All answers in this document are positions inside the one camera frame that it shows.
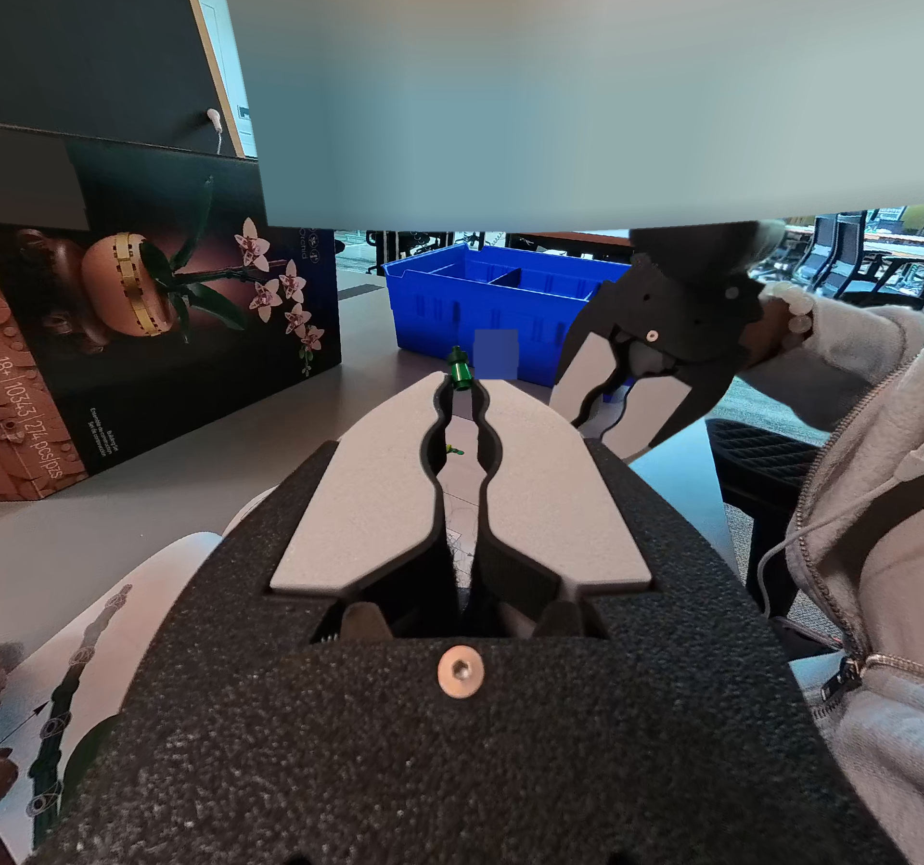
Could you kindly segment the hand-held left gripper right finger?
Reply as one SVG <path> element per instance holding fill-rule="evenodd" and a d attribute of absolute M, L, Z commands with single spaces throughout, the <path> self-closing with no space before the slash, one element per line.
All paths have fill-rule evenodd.
<path fill-rule="evenodd" d="M 641 548 L 566 419 L 506 381 L 475 382 L 479 518 L 468 618 L 528 638 L 552 606 L 577 632 L 589 597 L 653 583 Z"/>

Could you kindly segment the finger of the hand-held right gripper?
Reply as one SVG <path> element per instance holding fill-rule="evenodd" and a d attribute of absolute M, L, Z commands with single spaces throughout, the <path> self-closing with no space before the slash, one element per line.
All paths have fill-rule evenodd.
<path fill-rule="evenodd" d="M 589 334 L 552 388 L 551 409 L 577 429 L 612 429 L 625 408 L 625 374 L 613 347 Z"/>
<path fill-rule="evenodd" d="M 656 444 L 656 435 L 690 390 L 676 378 L 638 379 L 627 391 L 620 419 L 601 435 L 601 443 L 625 463 L 631 463 Z"/>

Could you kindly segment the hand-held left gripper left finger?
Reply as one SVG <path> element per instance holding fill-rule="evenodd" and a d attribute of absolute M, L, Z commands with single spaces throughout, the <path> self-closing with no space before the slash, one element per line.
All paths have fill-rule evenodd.
<path fill-rule="evenodd" d="M 453 395 L 446 374 L 427 375 L 341 437 L 273 573 L 274 593 L 372 603 L 405 636 L 456 631 L 438 481 Z"/>

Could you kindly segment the person's right forearm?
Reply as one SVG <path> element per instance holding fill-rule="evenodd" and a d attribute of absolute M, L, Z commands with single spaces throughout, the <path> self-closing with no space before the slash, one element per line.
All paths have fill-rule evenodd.
<path fill-rule="evenodd" d="M 740 377 L 810 428 L 833 432 L 862 397 L 922 352 L 923 316 L 817 298 L 811 337 Z"/>

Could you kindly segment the person's right hand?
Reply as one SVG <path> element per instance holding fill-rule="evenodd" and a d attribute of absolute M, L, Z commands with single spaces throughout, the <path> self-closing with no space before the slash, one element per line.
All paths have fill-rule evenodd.
<path fill-rule="evenodd" d="M 801 286 L 789 282 L 766 284 L 758 299 L 760 317 L 745 328 L 740 339 L 746 358 L 739 374 L 802 346 L 814 328 L 818 298 Z"/>

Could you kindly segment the black mesh chair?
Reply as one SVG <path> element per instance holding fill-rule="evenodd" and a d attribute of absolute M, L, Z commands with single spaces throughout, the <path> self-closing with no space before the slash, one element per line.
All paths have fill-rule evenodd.
<path fill-rule="evenodd" d="M 752 519 L 745 588 L 763 609 L 759 561 L 785 538 L 818 448 L 734 420 L 706 428 L 722 500 Z"/>

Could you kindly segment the blue plastic bin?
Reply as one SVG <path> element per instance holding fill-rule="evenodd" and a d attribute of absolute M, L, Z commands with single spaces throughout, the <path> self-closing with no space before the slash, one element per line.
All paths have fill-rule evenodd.
<path fill-rule="evenodd" d="M 459 243 L 388 262 L 384 267 L 398 345 L 446 359 L 453 347 L 479 367 L 475 334 L 515 330 L 517 378 L 552 387 L 565 335 L 604 281 L 624 263 Z"/>

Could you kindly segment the black office chair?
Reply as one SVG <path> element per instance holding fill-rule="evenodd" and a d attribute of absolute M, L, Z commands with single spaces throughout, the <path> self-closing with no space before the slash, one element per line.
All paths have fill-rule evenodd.
<path fill-rule="evenodd" d="M 830 299 L 872 293 L 874 279 L 862 271 L 867 219 L 866 211 L 818 216 L 812 244 L 792 281 Z"/>

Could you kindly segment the toy set box orchid picture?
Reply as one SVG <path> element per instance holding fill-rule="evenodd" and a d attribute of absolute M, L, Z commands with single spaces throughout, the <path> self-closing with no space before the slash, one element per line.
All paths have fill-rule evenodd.
<path fill-rule="evenodd" d="M 254 158 L 2 127 L 1 499 L 37 501 L 341 361 L 334 233 Z"/>

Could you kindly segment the instruction booklet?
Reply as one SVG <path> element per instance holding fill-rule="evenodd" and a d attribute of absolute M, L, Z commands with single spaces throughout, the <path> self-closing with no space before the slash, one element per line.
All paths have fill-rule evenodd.
<path fill-rule="evenodd" d="M 49 640 L 13 674 L 2 704 L 2 863 L 29 856 L 73 803 L 121 710 L 133 676 L 179 594 L 219 537 L 187 536 L 128 574 Z M 470 697 L 483 664 L 461 647 L 440 660 L 439 695 Z M 112 863 L 307 863 L 294 848 L 260 851 L 257 840 L 231 840 L 227 853 L 193 847 L 204 822 L 177 822 L 150 855 L 128 851 Z"/>

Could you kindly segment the person's grey hoodie torso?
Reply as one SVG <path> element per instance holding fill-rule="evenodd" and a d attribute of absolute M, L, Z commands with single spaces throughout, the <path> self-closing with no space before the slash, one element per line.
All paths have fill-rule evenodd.
<path fill-rule="evenodd" d="M 804 696 L 829 750 L 910 863 L 923 859 L 922 353 L 851 409 L 805 481 L 787 548 L 844 658 Z"/>

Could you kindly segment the black panel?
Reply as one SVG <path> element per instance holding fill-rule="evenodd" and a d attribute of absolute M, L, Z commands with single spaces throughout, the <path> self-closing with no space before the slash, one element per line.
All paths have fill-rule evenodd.
<path fill-rule="evenodd" d="M 201 0 L 1 0 L 2 127 L 246 156 Z"/>

